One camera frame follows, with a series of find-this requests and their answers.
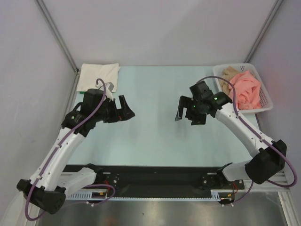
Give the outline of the pink polo shirt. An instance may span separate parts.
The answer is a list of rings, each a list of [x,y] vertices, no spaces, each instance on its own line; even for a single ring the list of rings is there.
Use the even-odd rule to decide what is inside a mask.
[[[249,70],[235,75],[230,83],[236,91],[236,106],[239,110],[260,109],[261,83]]]

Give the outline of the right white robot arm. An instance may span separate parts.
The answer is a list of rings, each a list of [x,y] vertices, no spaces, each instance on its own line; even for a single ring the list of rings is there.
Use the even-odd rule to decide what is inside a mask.
[[[223,92],[214,94],[202,81],[190,87],[191,97],[180,96],[176,121],[183,117],[192,125],[204,125],[207,115],[224,124],[245,146],[251,160],[228,163],[220,168],[222,174],[217,184],[228,189],[235,180],[250,179],[262,184],[280,172],[285,166],[287,146],[274,141],[251,125],[247,118],[234,109],[232,99]]]

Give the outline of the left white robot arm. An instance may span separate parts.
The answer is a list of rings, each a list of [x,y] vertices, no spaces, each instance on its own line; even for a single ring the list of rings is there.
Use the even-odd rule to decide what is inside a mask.
[[[115,123],[135,116],[123,95],[119,96],[119,101],[121,108],[117,108],[115,100],[107,98],[100,89],[89,89],[84,93],[83,100],[65,116],[57,140],[43,163],[30,179],[18,182],[16,187],[23,192],[26,206],[31,203],[49,214],[55,214],[67,195],[88,185],[93,188],[103,185],[102,169],[93,164],[85,165],[64,185],[60,186],[58,181],[75,149],[98,122]]]

